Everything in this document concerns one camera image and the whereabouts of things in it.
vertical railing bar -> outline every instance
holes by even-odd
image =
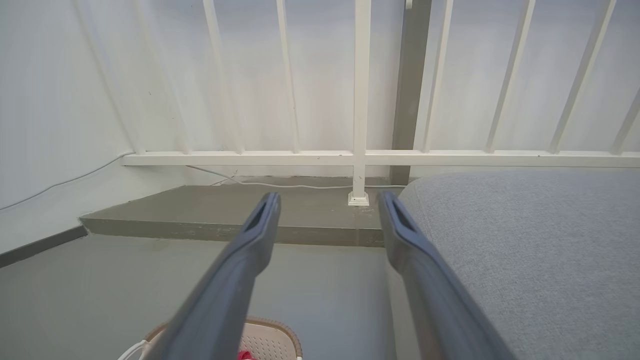
[[[631,103],[631,107],[627,112],[627,116],[625,117],[625,121],[620,126],[620,130],[618,131],[618,135],[616,135],[616,139],[613,141],[613,146],[611,147],[611,154],[613,155],[621,155],[622,151],[625,147],[625,142],[627,141],[627,137],[629,135],[629,131],[634,125],[634,122],[638,118],[640,113],[640,89],[636,93],[636,98],[634,102]]]
[[[138,125],[131,115],[131,104],[126,101],[126,95],[124,94],[122,85],[107,55],[104,44],[100,39],[98,29],[95,27],[91,10],[87,8],[88,4],[86,1],[74,0],[73,4],[80,20],[80,26],[87,37],[95,61],[98,63],[98,68],[100,69],[102,80],[106,85],[107,93],[111,101],[113,101],[114,108],[124,127],[129,145],[131,145],[136,154],[144,154],[145,148],[140,138]]]
[[[508,104],[508,101],[511,98],[511,94],[513,93],[512,84],[514,78],[518,74],[518,68],[520,67],[520,61],[522,60],[522,53],[524,52],[527,35],[529,34],[531,17],[533,16],[533,9],[535,5],[536,0],[525,0],[524,6],[522,8],[522,13],[520,14],[520,20],[518,21],[516,34],[513,38],[513,46],[511,47],[509,63],[507,64],[507,71],[504,74],[504,81],[502,82],[502,89],[500,90],[498,103],[495,107],[493,122],[491,123],[489,136],[486,141],[486,146],[484,147],[484,150],[489,153],[493,153],[493,151],[495,150],[495,134],[498,131],[500,123],[502,122],[505,104]]]
[[[225,74],[224,62],[222,57],[222,39],[220,38],[220,29],[218,27],[218,18],[216,16],[216,8],[213,0],[203,0],[204,12],[207,18],[207,27],[209,28],[209,38],[211,39],[211,47],[216,60],[216,71],[220,84],[220,96],[222,96],[223,107],[225,109],[225,127],[229,134],[230,148],[236,153],[244,152],[244,145],[238,131],[236,104],[231,94],[231,87],[227,82]]]
[[[278,26],[280,27],[280,43],[282,45],[282,59],[284,61],[284,78],[287,85],[287,100],[289,101],[289,121],[293,136],[293,152],[300,152],[300,134],[298,133],[298,116],[296,114],[296,98],[293,93],[293,77],[291,75],[291,58],[289,56],[289,41],[287,40],[287,13],[284,0],[276,0],[278,6]]]
[[[603,11],[598,16],[596,23],[591,30],[589,41],[587,42],[587,46],[584,50],[584,54],[582,55],[580,65],[578,66],[578,72],[576,73],[575,79],[573,80],[573,85],[571,86],[569,96],[566,100],[566,103],[564,104],[562,115],[560,116],[560,120],[558,121],[558,124],[556,126],[556,131],[553,138],[551,139],[551,144],[549,145],[548,151],[552,154],[557,154],[560,151],[560,145],[564,137],[564,130],[566,129],[569,121],[572,119],[573,109],[576,102],[582,95],[582,84],[584,83],[584,80],[591,74],[593,64],[596,60],[596,57],[598,56],[598,52],[600,51],[600,46],[602,45],[602,40],[604,39],[604,35],[607,32],[607,26],[609,25],[609,21],[611,20],[611,13],[613,12],[613,8],[615,6],[616,0],[609,0],[607,6],[603,8]]]
[[[424,128],[423,151],[429,152],[431,147],[431,131],[429,128],[433,122],[433,115],[440,100],[440,87],[442,86],[442,76],[444,72],[444,61],[447,54],[447,43],[449,41],[449,28],[451,27],[451,12],[453,10],[453,0],[445,0],[442,25],[440,27],[440,38],[438,39],[438,49],[436,50],[436,64],[431,83],[431,95],[429,96],[429,109],[427,111],[427,123]]]
[[[369,96],[369,42],[371,0],[355,0],[355,55],[353,76],[353,191],[349,205],[368,206],[364,190]]]
[[[191,153],[191,145],[189,143],[189,135],[187,133],[187,124],[184,121],[183,108],[176,94],[175,85],[173,83],[171,74],[163,60],[160,41],[157,36],[155,36],[155,31],[151,28],[151,23],[148,20],[149,11],[147,7],[142,4],[143,1],[145,0],[136,0],[136,10],[138,12],[138,18],[140,20],[140,27],[142,28],[145,40],[149,43],[153,57],[158,67],[160,68],[160,72],[162,73],[161,78],[164,89],[168,93],[168,97],[171,99],[171,102],[178,110],[176,114],[178,118],[172,118],[172,124],[174,125],[178,133],[178,143],[180,145],[180,149],[184,154],[189,154]]]

white wall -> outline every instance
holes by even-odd
[[[87,0],[150,151],[178,150],[157,58],[134,1]],[[142,0],[160,60],[175,84],[195,150],[226,149],[201,0]],[[537,0],[498,149],[545,149],[603,0]],[[520,1],[454,0],[435,149],[481,149],[509,57]],[[353,17],[349,0],[288,0],[287,20],[303,149],[350,149]],[[433,1],[419,108],[420,147],[443,1]],[[275,0],[216,0],[224,57],[249,150],[290,149]],[[403,2],[373,0],[368,148],[388,149],[396,103]],[[640,3],[618,0],[563,149],[607,150],[640,86]],[[131,150],[70,0],[0,3],[0,207]],[[640,126],[628,148],[640,151]],[[350,176],[348,167],[218,167],[238,175]],[[420,176],[441,170],[414,167]],[[385,176],[387,167],[367,167]],[[83,213],[178,186],[218,180],[181,168],[124,168],[0,211],[0,252],[66,230]]]

gray fabric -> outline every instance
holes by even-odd
[[[640,358],[640,171],[447,174],[400,199],[519,359]]]

concrete step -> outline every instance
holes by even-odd
[[[260,177],[278,185],[348,186],[347,177]],[[367,184],[386,184],[367,178]],[[278,243],[382,247],[376,198],[382,190],[368,188],[371,206],[347,205],[351,189],[272,188],[223,184],[181,186],[80,218],[93,234],[194,240],[232,240],[266,192],[282,198]]]

electrical cord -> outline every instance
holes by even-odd
[[[85,176],[91,175],[91,174],[93,174],[94,172],[96,172],[96,171],[98,171],[98,170],[102,170],[103,168],[106,168],[107,166],[109,166],[109,165],[113,164],[114,162],[118,161],[120,158],[123,158],[124,156],[131,155],[131,154],[135,154],[135,152],[125,152],[124,154],[119,155],[117,158],[115,158],[115,159],[113,159],[113,160],[109,161],[108,163],[104,164],[103,166],[101,166],[101,167],[99,167],[99,168],[97,168],[97,169],[95,169],[95,170],[92,170],[92,171],[89,171],[89,172],[88,172],[88,173],[86,173],[86,174],[83,174],[83,175],[80,175],[80,176],[74,177],[74,178],[73,178],[73,179],[71,179],[71,180],[67,180],[67,181],[63,181],[62,183],[57,183],[57,184],[51,185],[50,187],[48,187],[48,188],[46,188],[46,189],[42,190],[41,192],[39,192],[39,193],[37,193],[37,194],[35,194],[35,195],[29,196],[28,198],[26,198],[26,199],[22,199],[22,200],[20,200],[20,201],[18,201],[18,202],[14,202],[13,204],[11,204],[11,205],[9,205],[9,206],[5,206],[5,207],[3,207],[3,208],[0,208],[0,211],[2,211],[2,210],[4,210],[4,209],[11,208],[11,207],[16,206],[16,205],[18,205],[18,204],[22,204],[23,202],[25,202],[25,201],[27,201],[27,200],[31,200],[31,199],[33,199],[34,197],[36,197],[36,196],[38,196],[38,195],[40,195],[40,194],[42,194],[42,193],[44,193],[44,192],[47,192],[47,191],[49,191],[49,190],[51,190],[51,189],[55,188],[56,186],[64,185],[64,184],[66,184],[66,183],[70,183],[70,182],[72,182],[72,181],[78,180],[78,179],[80,179],[81,177],[85,177]]]
[[[270,186],[272,188],[308,188],[308,189],[349,189],[352,188],[351,185],[346,185],[346,186],[310,186],[310,185],[274,185],[274,184],[266,184],[266,183],[244,183],[242,181],[238,181],[236,179],[234,179],[233,177],[230,176],[226,176],[225,174],[221,174],[219,172],[215,172],[212,170],[207,170],[204,168],[199,168],[199,167],[194,167],[191,165],[186,165],[187,167],[190,168],[194,168],[196,170],[200,170],[200,171],[204,171],[204,172],[208,172],[210,174],[215,174],[218,176],[222,176],[222,177],[226,177],[227,179],[231,180],[231,181],[235,181],[236,183],[240,184],[240,185],[262,185],[262,186]],[[365,185],[366,188],[404,188],[406,187],[406,185]]]
[[[127,155],[131,155],[131,154],[135,154],[135,152],[125,152],[124,154],[119,155],[117,158],[109,161],[108,163],[104,164],[103,166],[101,166],[99,168],[96,168],[95,170],[92,170],[92,171],[87,172],[86,174],[74,177],[71,180],[67,180],[67,181],[63,181],[62,183],[57,183],[57,184],[51,185],[50,187],[42,190],[39,193],[36,193],[36,194],[34,194],[32,196],[29,196],[26,199],[22,199],[20,201],[14,202],[13,204],[10,204],[10,205],[7,205],[7,206],[5,206],[3,208],[0,208],[0,211],[2,211],[4,209],[12,208],[12,207],[14,207],[14,206],[16,206],[18,204],[22,204],[23,202],[25,202],[27,200],[31,200],[34,197],[36,197],[38,195],[41,195],[41,194],[43,194],[43,193],[55,188],[56,186],[64,185],[64,184],[70,183],[72,181],[78,180],[78,179],[80,179],[82,177],[89,176],[89,175],[93,174],[94,172],[100,171],[103,168],[106,168],[107,166],[109,166],[109,165],[113,164],[114,162],[118,161],[119,159],[121,159],[121,158],[123,158],[123,157],[125,157]],[[186,165],[186,166],[190,167],[190,168],[194,168],[196,170],[208,172],[210,174],[215,174],[215,175],[218,175],[218,176],[221,176],[221,177],[226,177],[227,179],[229,179],[231,181],[235,181],[236,183],[238,183],[240,185],[262,185],[262,186],[270,186],[272,188],[308,188],[308,189],[320,189],[320,190],[322,190],[322,189],[348,189],[348,188],[351,188],[351,185],[346,185],[346,186],[310,186],[310,185],[274,185],[274,184],[266,184],[266,183],[244,183],[242,181],[238,181],[238,180],[234,179],[233,177],[226,176],[225,174],[221,174],[219,172],[215,172],[215,171],[212,171],[212,170],[207,170],[207,169],[204,169],[204,168],[194,167],[194,166],[191,166],[191,165]],[[365,185],[365,187],[366,188],[404,188],[405,185]]]

